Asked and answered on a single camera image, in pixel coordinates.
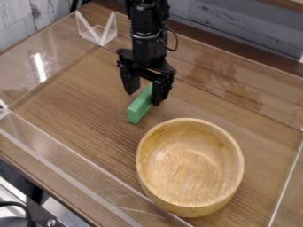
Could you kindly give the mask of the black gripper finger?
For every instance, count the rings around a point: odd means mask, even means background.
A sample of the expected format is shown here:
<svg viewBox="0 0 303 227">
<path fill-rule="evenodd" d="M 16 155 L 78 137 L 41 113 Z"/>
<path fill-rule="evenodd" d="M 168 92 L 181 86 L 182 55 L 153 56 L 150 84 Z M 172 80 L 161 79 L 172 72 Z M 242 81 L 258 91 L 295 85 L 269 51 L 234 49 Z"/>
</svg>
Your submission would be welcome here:
<svg viewBox="0 0 303 227">
<path fill-rule="evenodd" d="M 166 99 L 170 89 L 172 82 L 169 80 L 157 80 L 152 83 L 150 102 L 154 106 Z"/>
<path fill-rule="evenodd" d="M 137 76 L 137 71 L 133 68 L 121 67 L 120 68 L 120 79 L 122 82 L 122 88 L 125 92 L 130 95 L 140 88 L 140 77 Z"/>
</svg>

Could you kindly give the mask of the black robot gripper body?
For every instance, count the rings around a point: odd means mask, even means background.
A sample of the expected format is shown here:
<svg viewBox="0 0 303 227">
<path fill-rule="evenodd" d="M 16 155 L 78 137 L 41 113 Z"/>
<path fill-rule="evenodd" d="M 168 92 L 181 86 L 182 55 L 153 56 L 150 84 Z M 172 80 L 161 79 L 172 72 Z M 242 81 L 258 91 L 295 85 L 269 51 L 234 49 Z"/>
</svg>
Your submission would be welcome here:
<svg viewBox="0 0 303 227">
<path fill-rule="evenodd" d="M 166 51 L 174 51 L 168 46 L 168 35 L 130 35 L 130 49 L 118 48 L 117 67 L 133 68 L 137 76 L 149 82 L 157 80 L 173 81 L 176 70 L 166 62 Z"/>
</svg>

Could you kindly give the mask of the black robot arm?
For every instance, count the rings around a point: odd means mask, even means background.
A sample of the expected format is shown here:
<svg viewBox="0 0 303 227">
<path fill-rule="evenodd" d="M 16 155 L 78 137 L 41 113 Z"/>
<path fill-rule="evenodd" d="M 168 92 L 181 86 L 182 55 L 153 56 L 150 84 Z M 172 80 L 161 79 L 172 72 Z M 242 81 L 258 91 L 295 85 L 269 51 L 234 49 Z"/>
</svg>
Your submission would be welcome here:
<svg viewBox="0 0 303 227">
<path fill-rule="evenodd" d="M 150 103 L 157 106 L 168 98 L 176 69 L 165 60 L 168 47 L 166 0 L 125 0 L 130 20 L 130 49 L 117 49 L 120 79 L 130 95 L 141 86 L 140 78 L 152 82 Z"/>
</svg>

